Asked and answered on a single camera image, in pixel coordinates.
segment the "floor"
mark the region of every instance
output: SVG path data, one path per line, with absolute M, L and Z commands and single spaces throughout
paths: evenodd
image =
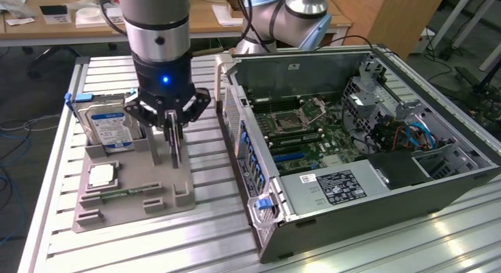
M 451 14 L 451 8 L 444 12 L 439 12 L 431 22 L 431 28 L 439 30 L 447 16 Z M 448 36 L 452 37 L 459 26 L 468 18 L 461 16 Z M 464 66 L 472 73 L 483 78 L 485 73 L 477 70 L 479 65 L 488 57 L 491 51 L 496 48 L 501 41 L 501 33 L 493 31 L 483 25 L 477 25 L 469 38 L 463 45 L 464 56 L 453 56 L 447 62 L 449 66 Z M 447 39 L 439 45 L 437 51 L 448 45 Z M 199 47 L 208 47 L 207 42 L 199 42 Z M 68 88 L 71 73 L 74 70 L 74 57 L 67 53 L 58 53 L 48 62 L 40 65 L 39 71 L 43 76 L 38 80 L 30 80 L 26 75 L 26 66 L 30 61 L 44 51 L 46 47 L 35 47 L 35 53 L 26 55 L 20 48 L 11 48 L 8 56 L 0 58 L 0 123 L 8 120 L 28 120 L 36 117 L 58 114 L 62 110 L 64 94 Z M 119 44 L 118 50 L 110 50 L 107 44 L 78 45 L 75 49 L 83 56 L 118 56 L 128 55 L 128 45 Z M 447 68 L 421 55 L 412 55 L 408 64 L 424 76 L 431 77 L 447 70 Z M 459 81 L 455 79 L 455 73 L 443 75 L 433 80 L 436 83 L 451 88 L 459 87 Z M 501 73 L 497 74 L 495 86 L 501 85 Z M 40 122 L 34 128 L 44 128 L 55 125 L 58 119 L 50 119 Z M 23 136 L 26 131 L 14 133 L 12 135 Z M 52 141 L 56 130 L 46 132 L 34 132 L 30 136 L 31 149 L 20 161 L 8 166 L 8 172 L 15 180 L 23 205 L 27 212 L 26 226 L 16 233 L 12 240 L 0 244 L 0 272 L 16 272 L 22 251 L 24 247 L 26 235 L 28 233 L 28 225 L 34 214 L 39 189 L 42 186 L 44 170 L 47 168 L 48 155 L 52 149 Z M 0 154 L 4 154 L 14 145 L 14 139 L 0 137 Z M 0 193 L 0 203 L 6 200 L 6 192 Z M 12 198 L 7 207 L 0 211 L 0 240 L 12 233 L 22 221 L 20 204 Z

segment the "metal work surface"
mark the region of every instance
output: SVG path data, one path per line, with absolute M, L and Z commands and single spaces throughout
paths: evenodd
M 215 65 L 213 56 L 195 59 L 196 86 L 213 88 Z M 94 58 L 90 64 L 76 66 L 70 91 L 127 91 L 138 86 L 134 71 L 131 57 Z M 499 178 L 428 217 L 280 262 L 260 264 L 213 103 L 200 121 L 186 129 L 186 139 L 196 209 L 76 234 L 71 231 L 71 224 L 86 135 L 68 109 L 64 109 L 19 272 L 500 270 Z

